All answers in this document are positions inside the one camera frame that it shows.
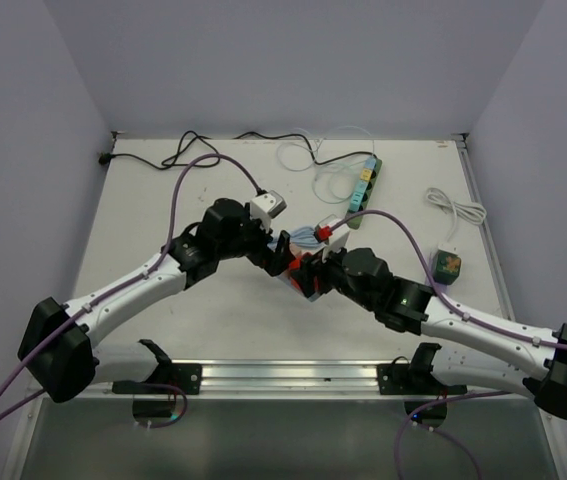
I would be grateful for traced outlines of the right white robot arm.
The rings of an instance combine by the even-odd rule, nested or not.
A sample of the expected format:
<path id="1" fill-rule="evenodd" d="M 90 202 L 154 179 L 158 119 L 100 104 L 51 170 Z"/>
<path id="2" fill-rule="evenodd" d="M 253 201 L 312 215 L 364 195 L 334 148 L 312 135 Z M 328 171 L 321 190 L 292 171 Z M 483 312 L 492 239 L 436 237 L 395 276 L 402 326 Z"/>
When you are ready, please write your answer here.
<path id="1" fill-rule="evenodd" d="M 335 290 L 390 330 L 468 348 L 466 356 L 440 347 L 415 355 L 408 379 L 417 391 L 439 385 L 503 390 L 567 420 L 567 323 L 557 329 L 534 327 L 469 309 L 394 275 L 369 248 L 305 254 L 290 263 L 289 275 L 307 298 Z"/>

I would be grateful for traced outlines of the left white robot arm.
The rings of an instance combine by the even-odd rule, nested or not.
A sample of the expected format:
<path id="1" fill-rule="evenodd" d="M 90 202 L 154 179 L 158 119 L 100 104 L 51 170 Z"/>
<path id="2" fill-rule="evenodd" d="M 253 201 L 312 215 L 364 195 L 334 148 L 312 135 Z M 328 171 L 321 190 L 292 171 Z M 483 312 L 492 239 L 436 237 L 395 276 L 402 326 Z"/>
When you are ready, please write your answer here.
<path id="1" fill-rule="evenodd" d="M 138 382 L 148 392 L 164 390 L 176 375 L 170 357 L 155 342 L 105 349 L 100 343 L 143 310 L 214 274 L 223 260 L 245 257 L 271 276 L 282 274 L 292 260 L 290 236 L 273 237 L 270 225 L 285 207 L 273 191 L 246 204 L 216 200 L 201 221 L 130 274 L 65 304 L 53 298 L 39 302 L 18 358 L 56 403 L 96 383 Z"/>

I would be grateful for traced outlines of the green power strip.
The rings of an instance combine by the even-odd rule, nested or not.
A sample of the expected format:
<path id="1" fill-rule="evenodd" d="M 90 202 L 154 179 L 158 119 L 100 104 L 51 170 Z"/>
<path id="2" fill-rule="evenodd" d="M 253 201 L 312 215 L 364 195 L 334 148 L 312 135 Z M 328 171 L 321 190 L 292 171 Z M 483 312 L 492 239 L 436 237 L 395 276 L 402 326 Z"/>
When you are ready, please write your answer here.
<path id="1" fill-rule="evenodd" d="M 376 156 L 370 156 L 364 163 L 355 183 L 346 216 L 364 211 L 371 199 L 375 182 L 380 174 L 383 161 Z"/>

